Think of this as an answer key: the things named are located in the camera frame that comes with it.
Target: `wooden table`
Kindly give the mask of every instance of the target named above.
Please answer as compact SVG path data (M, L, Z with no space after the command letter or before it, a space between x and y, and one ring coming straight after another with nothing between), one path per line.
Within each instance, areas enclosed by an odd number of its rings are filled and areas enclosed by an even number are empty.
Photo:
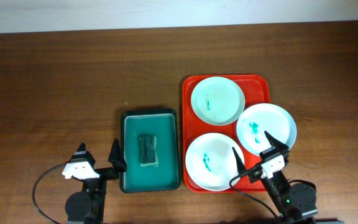
M298 138L284 173L318 186L316 217L358 223L358 22L0 34L0 223L47 223L32 186L81 142L96 168L110 166L123 111L179 113L185 77L228 73L262 75L272 103L293 115ZM59 170L41 181L37 201L65 222L65 201L80 189ZM112 181L107 190L105 223L271 217L239 194L196 194L184 183L124 194Z

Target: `white plate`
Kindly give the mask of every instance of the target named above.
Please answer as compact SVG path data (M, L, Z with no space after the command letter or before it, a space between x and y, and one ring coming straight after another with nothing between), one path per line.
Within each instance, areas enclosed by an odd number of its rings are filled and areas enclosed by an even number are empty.
M295 143L295 121L286 110L277 105L261 103L250 106L237 122L237 137L242 146L256 156L271 147L264 131L289 148Z
M230 180L238 175L232 147L244 163L239 145L223 134L208 133L195 139L187 149L185 160L191 179L206 190L228 189Z
M240 117L245 106L241 88L228 78L206 78L191 93L193 111L208 124L230 124Z

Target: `white background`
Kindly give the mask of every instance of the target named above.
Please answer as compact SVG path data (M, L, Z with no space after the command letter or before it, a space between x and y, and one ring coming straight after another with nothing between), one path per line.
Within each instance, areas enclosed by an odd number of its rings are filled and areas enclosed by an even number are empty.
M358 20L358 0L0 0L0 33Z

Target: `red tray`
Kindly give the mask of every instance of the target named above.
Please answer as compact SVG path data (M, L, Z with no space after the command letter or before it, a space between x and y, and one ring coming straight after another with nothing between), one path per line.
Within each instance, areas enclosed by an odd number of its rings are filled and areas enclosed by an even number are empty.
M207 124L204 121L200 120L197 115L194 113L191 108L191 92L195 86L203 79L212 77L214 75L195 75L188 77L182 85L182 119L183 119L183 178L185 180L186 186L198 193L228 193L234 192L232 189L223 190L220 192L212 192L205 190L198 186L190 178L186 170L186 151L188 146L199 136L206 133L221 133L229 136L241 147L242 153L244 154L244 160L246 168L254 166L256 163L260 162L260 157L255 156L244 147L242 147L240 141L237 138L236 134L236 124L237 121L227 124L224 126L215 126ZM220 77L225 77L230 80L233 80L241 88L244 96L246 98L246 108L249 106L258 104L258 103L270 103L269 88L265 79L258 75L218 75ZM248 181L248 178L242 178L235 185L239 190L244 192L262 192L265 191L264 186L260 181L257 181L251 184Z

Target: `teal tray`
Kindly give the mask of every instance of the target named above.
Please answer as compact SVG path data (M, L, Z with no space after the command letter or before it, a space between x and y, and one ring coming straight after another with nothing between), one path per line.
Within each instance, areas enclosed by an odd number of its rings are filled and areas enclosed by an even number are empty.
M140 166L142 135L157 137L158 166ZM127 172L120 173L124 193L175 190L180 186L177 114L172 109L128 111L121 117L121 148Z

